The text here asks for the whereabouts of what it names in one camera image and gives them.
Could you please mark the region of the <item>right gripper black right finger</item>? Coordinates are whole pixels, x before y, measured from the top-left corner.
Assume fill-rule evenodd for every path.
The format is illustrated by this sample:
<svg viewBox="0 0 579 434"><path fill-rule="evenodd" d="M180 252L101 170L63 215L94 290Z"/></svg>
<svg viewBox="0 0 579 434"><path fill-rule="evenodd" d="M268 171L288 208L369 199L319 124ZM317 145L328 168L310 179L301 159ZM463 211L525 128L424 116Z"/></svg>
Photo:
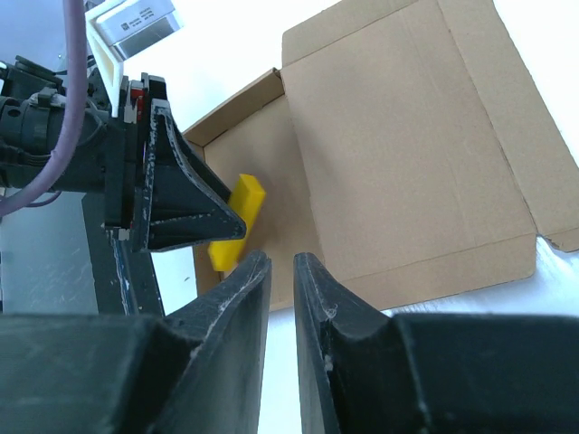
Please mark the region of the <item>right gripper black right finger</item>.
<svg viewBox="0 0 579 434"><path fill-rule="evenodd" d="M294 259L306 433L575 433L572 316L386 316L319 259Z"/></svg>

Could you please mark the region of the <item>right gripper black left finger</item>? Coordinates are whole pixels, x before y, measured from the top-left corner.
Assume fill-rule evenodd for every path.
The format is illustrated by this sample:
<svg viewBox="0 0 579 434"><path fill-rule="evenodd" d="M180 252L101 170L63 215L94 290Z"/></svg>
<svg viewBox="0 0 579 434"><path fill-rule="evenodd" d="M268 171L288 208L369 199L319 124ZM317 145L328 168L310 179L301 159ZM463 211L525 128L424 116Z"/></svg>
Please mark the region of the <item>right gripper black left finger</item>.
<svg viewBox="0 0 579 434"><path fill-rule="evenodd" d="M166 317L4 315L4 433L254 433L272 264Z"/></svg>

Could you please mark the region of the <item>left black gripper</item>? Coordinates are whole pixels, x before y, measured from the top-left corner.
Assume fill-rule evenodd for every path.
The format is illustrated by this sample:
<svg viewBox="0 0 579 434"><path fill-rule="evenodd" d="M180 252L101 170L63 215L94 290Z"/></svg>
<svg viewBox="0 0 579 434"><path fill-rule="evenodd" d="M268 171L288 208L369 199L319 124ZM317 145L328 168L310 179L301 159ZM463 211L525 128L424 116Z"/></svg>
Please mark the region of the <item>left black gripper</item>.
<svg viewBox="0 0 579 434"><path fill-rule="evenodd" d="M124 77L115 118L97 72L90 75L88 97L102 123L90 144L99 186L82 199L87 233L133 240L137 252L233 235L232 192L178 131L163 78Z"/></svg>

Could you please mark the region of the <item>yellow rectangular block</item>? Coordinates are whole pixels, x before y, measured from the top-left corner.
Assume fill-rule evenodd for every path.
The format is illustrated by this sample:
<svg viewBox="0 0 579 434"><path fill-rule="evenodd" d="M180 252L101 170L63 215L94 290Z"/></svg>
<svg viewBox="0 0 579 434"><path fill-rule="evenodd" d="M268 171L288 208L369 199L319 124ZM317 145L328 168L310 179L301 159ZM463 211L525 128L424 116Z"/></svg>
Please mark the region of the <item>yellow rectangular block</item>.
<svg viewBox="0 0 579 434"><path fill-rule="evenodd" d="M239 263L265 198L266 192L255 176L239 175L228 201L236 224L233 235L223 241L212 241L208 247L215 271L228 273Z"/></svg>

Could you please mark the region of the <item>brown cardboard box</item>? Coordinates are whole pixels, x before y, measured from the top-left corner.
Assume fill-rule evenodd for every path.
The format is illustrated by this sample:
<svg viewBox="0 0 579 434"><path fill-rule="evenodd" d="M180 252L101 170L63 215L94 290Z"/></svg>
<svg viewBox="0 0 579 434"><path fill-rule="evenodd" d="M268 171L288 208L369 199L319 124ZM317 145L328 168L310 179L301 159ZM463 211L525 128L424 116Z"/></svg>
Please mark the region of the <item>brown cardboard box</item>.
<svg viewBox="0 0 579 434"><path fill-rule="evenodd" d="M528 278L578 248L578 167L490 1L342 1L185 132L229 186L266 191L248 239L386 309Z"/></svg>

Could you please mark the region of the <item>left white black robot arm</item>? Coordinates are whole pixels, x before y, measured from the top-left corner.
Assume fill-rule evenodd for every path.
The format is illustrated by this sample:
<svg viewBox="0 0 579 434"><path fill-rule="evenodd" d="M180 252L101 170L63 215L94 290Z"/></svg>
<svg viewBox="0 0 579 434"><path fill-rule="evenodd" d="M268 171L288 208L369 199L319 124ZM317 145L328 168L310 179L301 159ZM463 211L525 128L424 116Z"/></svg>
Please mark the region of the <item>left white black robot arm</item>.
<svg viewBox="0 0 579 434"><path fill-rule="evenodd" d="M23 57L1 77L1 184L22 188L56 147L66 90L60 73ZM164 79L123 79L119 102L114 109L93 71L79 143L53 190L98 194L104 229L135 252L244 237L230 189L178 130Z"/></svg>

